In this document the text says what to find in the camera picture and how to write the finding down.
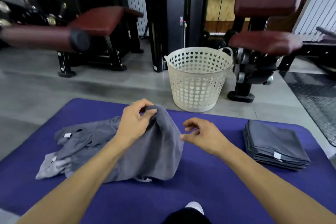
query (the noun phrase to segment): person's left hand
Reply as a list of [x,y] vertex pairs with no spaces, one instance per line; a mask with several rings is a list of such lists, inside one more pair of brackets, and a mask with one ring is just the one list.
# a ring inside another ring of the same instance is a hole
[[129,147],[141,137],[147,129],[149,119],[156,114],[157,110],[147,110],[143,115],[140,115],[140,112],[143,112],[146,106],[151,105],[154,104],[147,99],[141,99],[125,107],[115,139],[125,147]]

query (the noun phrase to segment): basket rim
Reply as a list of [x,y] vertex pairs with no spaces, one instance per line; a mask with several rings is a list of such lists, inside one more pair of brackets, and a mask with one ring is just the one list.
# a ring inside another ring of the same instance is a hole
[[211,50],[216,51],[217,53],[218,53],[220,50],[223,49],[223,48],[222,48],[222,49],[217,50],[217,49],[213,49],[213,48],[209,48],[209,47],[187,47],[187,48],[181,48],[181,49],[178,49],[178,50],[175,50],[175,51],[171,52],[170,54],[168,54],[168,56],[166,56],[167,66],[168,66],[168,67],[171,67],[171,68],[174,69],[174,70],[177,70],[177,71],[179,71],[179,72],[182,72],[182,73],[187,73],[187,74],[204,74],[204,75],[208,75],[208,74],[222,73],[222,72],[228,70],[228,69],[232,66],[232,64],[233,64],[233,58],[232,58],[231,56],[229,56],[229,55],[228,55],[227,53],[225,53],[225,52],[219,52],[218,55],[220,56],[220,55],[222,55],[222,53],[224,53],[225,55],[229,56],[229,57],[230,57],[230,60],[231,60],[231,64],[230,64],[227,68],[225,68],[225,69],[223,69],[223,70],[221,70],[221,71],[217,71],[217,72],[195,73],[195,72],[182,71],[182,70],[176,69],[175,67],[173,67],[172,65],[170,65],[170,64],[168,63],[167,59],[169,59],[169,56],[170,56],[171,54],[173,54],[172,56],[174,56],[174,55],[175,55],[174,53],[175,53],[175,52],[178,52],[179,50],[182,50],[182,49],[184,49],[184,50],[188,50],[188,49],[195,49],[195,48],[206,48],[206,49],[211,49]]

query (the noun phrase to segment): forearm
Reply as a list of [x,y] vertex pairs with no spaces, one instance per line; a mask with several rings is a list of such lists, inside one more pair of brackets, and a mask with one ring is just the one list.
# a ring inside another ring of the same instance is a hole
[[110,141],[89,162],[36,203],[17,224],[78,223],[126,147]]
[[277,224],[336,223],[336,216],[246,153],[230,145],[220,158],[238,175]]

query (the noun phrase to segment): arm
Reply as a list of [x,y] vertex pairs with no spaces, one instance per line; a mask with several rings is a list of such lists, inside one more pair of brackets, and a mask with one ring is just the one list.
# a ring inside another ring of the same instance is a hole
[[17,224],[79,223],[120,156],[144,134],[149,119],[157,112],[148,110],[140,116],[141,108],[146,105],[153,104],[143,99],[126,107],[115,137],[89,162],[38,201]]
[[254,194],[277,224],[336,223],[336,215],[317,201],[275,175],[230,143],[207,121],[191,118],[184,122],[181,139],[221,158]]

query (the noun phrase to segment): black pants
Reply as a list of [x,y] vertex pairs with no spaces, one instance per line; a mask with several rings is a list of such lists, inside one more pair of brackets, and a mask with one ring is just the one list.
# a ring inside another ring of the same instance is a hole
[[162,224],[211,224],[207,217],[194,208],[183,208],[169,215]]

